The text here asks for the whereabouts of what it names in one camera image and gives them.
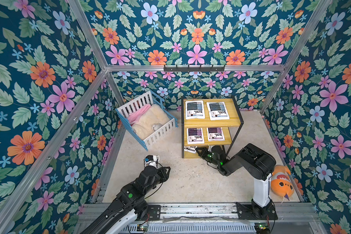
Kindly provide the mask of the yellow label coffee bag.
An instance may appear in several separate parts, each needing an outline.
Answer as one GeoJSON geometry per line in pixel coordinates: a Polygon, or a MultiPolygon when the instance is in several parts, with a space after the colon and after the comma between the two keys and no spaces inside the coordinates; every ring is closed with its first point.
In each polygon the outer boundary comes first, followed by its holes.
{"type": "Polygon", "coordinates": [[[185,146],[184,151],[192,154],[196,154],[197,153],[196,148],[197,148],[196,146],[185,146]]]}

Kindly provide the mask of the purple label coffee bag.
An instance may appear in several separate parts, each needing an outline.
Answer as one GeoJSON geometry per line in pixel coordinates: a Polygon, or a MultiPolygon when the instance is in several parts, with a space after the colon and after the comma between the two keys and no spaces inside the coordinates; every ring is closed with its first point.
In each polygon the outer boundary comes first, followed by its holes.
{"type": "Polygon", "coordinates": [[[207,128],[207,137],[208,137],[208,141],[225,140],[223,130],[220,127],[207,128]]]}
{"type": "Polygon", "coordinates": [[[187,128],[188,144],[203,144],[204,142],[202,128],[187,128]]]}

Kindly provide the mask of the grey label coffee bag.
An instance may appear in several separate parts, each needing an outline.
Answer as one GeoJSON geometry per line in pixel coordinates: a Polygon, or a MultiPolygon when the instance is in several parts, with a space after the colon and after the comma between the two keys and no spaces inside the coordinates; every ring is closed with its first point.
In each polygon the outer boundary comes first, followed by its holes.
{"type": "Polygon", "coordinates": [[[205,119],[204,102],[202,100],[186,101],[185,118],[191,119],[205,119]]]}
{"type": "Polygon", "coordinates": [[[207,103],[208,113],[210,120],[229,120],[229,114],[224,102],[208,102],[207,103]]]}

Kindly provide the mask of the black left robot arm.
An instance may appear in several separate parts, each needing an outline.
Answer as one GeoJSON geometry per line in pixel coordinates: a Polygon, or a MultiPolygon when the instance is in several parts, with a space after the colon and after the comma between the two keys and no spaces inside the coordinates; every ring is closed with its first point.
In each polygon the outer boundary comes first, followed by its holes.
{"type": "Polygon", "coordinates": [[[147,218],[147,193],[169,179],[170,167],[148,165],[132,182],[123,186],[108,208],[85,230],[83,234],[118,234],[137,219],[147,218]]]}

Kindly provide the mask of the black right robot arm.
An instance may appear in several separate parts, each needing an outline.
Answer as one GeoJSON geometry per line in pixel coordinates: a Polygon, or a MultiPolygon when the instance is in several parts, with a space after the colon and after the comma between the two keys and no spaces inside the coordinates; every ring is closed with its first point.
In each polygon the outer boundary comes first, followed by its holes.
{"type": "Polygon", "coordinates": [[[254,194],[251,201],[251,213],[255,218],[266,218],[273,207],[270,198],[270,179],[273,175],[276,160],[273,156],[249,143],[231,158],[227,158],[220,146],[197,147],[196,152],[200,158],[212,168],[218,170],[223,176],[230,176],[240,168],[253,177],[254,194]]]}

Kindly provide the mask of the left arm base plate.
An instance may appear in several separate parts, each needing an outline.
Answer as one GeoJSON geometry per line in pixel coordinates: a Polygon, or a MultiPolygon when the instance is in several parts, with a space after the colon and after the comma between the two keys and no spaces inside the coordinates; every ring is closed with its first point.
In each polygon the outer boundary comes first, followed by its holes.
{"type": "Polygon", "coordinates": [[[139,212],[137,220],[139,221],[156,221],[160,220],[161,206],[160,205],[148,205],[142,211],[139,212]]]}

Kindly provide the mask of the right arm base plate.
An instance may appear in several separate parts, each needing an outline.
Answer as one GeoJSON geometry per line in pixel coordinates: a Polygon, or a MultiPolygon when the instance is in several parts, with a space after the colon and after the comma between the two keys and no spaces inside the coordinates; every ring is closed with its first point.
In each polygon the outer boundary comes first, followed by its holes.
{"type": "Polygon", "coordinates": [[[243,220],[278,220],[275,204],[270,201],[265,207],[255,202],[250,204],[236,203],[239,219],[243,220]]]}

